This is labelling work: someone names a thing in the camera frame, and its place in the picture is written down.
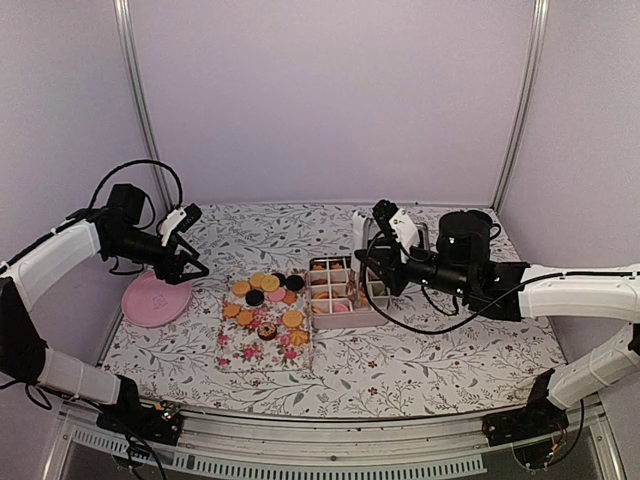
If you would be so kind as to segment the clear tin lid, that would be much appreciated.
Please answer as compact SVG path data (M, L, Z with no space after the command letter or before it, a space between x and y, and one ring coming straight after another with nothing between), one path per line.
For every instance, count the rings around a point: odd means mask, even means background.
M414 247L427 249L429 244L429 229L425 223L417 225L419 239L413 243ZM370 240L379 231L377 223L372 217L365 217L354 226L354 245L359 248L367 248Z

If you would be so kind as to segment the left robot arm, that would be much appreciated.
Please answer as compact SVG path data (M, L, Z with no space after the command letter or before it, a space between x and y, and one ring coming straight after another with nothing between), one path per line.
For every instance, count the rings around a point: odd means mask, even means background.
M140 226L148 195L116 184L104 206L91 200L1 265L1 371L15 383L39 387L95 405L102 428L158 438L179 431L182 419L168 404L145 406L136 383L57 352L47 345L30 312L59 280L84 261L127 259L151 268L167 285L206 277L208 268L183 238L202 215L178 203L156 232Z

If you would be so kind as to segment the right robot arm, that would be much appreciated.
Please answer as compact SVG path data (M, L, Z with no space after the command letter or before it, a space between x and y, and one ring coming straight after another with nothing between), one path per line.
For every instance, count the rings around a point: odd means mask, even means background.
M580 359L538 375L523 407L482 419L488 443L498 446L567 428L567 410L639 370L639 267L567 270L526 262L495 262L496 225L478 210L454 211L438 223L429 248L405 210L379 201L372 215L352 215L351 265L365 285L373 273L388 293L409 284L453 297L473 318L519 322L569 316L624 320L626 326Z

